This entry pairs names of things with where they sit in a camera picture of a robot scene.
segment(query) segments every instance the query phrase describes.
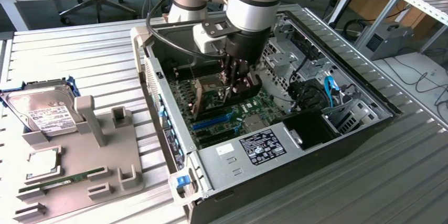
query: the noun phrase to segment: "blue tab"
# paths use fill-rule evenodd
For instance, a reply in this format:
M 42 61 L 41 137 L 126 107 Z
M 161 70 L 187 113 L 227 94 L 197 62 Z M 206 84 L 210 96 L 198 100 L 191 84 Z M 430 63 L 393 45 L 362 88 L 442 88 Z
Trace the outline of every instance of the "blue tab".
M 337 85 L 337 82 L 335 82 L 335 79 L 333 76 L 327 76 L 326 79 L 325 79 L 325 88 L 326 88 L 326 92 L 327 92 L 327 95 L 329 95 L 329 98 L 330 98 L 330 106 L 334 107 L 334 98 L 331 96 L 331 90 L 335 89 L 335 90 L 341 90 L 341 88 L 338 87 Z
M 178 178 L 178 188 L 183 188 L 185 186 L 190 185 L 191 180 L 190 180 L 190 176 L 182 176 Z
M 70 84 L 70 86 L 73 87 L 74 95 L 75 95 L 77 97 L 81 97 L 82 94 L 81 94 L 79 89 L 78 89 L 78 87 L 77 87 L 77 82 L 75 82 L 75 78 L 74 78 L 74 76 L 69 76 L 69 79 L 67 79 L 66 81 L 67 81 L 67 83 Z

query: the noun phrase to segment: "metal shelf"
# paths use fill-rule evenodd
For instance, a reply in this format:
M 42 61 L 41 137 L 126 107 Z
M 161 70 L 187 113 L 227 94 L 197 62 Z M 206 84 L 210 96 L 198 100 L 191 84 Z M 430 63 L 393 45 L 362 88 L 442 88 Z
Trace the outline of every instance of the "metal shelf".
M 370 39 L 374 36 L 378 26 L 386 20 L 387 16 L 391 14 L 399 0 L 390 0 L 387 3 L 379 17 L 377 18 L 371 29 L 362 35 L 359 40 L 357 41 L 357 48 L 361 49 L 366 46 Z M 425 52 L 438 37 L 443 34 L 448 27 L 448 0 L 405 0 L 409 4 L 411 4 L 415 8 L 422 10 L 426 14 L 429 14 L 434 19 L 437 19 L 445 26 L 433 36 L 433 38 L 427 41 L 425 46 L 421 49 L 421 52 Z M 397 21 L 399 22 L 402 17 L 406 15 L 407 11 L 401 14 Z
M 405 0 L 441 23 L 448 26 L 448 0 Z

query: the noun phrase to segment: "blue latch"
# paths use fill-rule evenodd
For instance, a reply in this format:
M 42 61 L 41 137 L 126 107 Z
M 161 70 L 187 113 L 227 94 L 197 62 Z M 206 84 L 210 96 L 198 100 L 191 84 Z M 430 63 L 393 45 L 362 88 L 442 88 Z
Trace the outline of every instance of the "blue latch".
M 338 87 L 337 85 L 337 82 L 335 82 L 335 79 L 333 76 L 327 76 L 326 79 L 325 79 L 325 88 L 326 88 L 326 92 L 327 92 L 327 95 L 329 95 L 329 98 L 330 98 L 330 105 L 331 107 L 334 107 L 334 98 L 331 96 L 331 90 L 335 89 L 335 90 L 341 90 L 341 88 Z
M 182 188 L 182 187 L 190 185 L 190 183 L 191 183 L 191 180 L 190 180 L 189 175 L 178 178 L 178 188 Z

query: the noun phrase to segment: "metal workbench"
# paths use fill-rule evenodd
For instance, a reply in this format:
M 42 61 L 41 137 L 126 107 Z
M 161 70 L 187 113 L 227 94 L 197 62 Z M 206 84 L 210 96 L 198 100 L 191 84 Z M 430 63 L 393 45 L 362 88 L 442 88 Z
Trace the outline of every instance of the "metal workbench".
M 443 223 L 448 220 L 448 133 L 442 122 L 310 11 L 298 6 L 289 9 L 405 114 L 346 159 L 215 223 Z M 35 30 L 17 33 L 7 41 L 5 80 L 42 73 L 39 65 L 46 64 L 77 78 L 82 94 L 95 96 L 97 113 L 115 105 L 134 112 L 147 188 L 46 223 L 187 223 L 183 209 L 173 203 L 166 162 L 138 83 L 130 29 L 142 25 L 138 20 Z M 0 159 L 21 141 L 14 120 L 5 110 Z M 7 178 L 2 173 L 0 177 L 2 188 Z M 0 201 L 6 206 L 14 198 L 5 196 Z

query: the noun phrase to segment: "hard drive label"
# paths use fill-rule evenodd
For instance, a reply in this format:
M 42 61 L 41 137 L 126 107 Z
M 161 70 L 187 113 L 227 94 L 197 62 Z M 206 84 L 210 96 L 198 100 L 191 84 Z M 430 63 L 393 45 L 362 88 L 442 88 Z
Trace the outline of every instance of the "hard drive label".
M 75 127 L 75 120 L 67 106 L 29 111 L 29 115 L 45 133 Z
M 271 129 L 241 139 L 241 143 L 255 165 L 263 164 L 287 153 Z

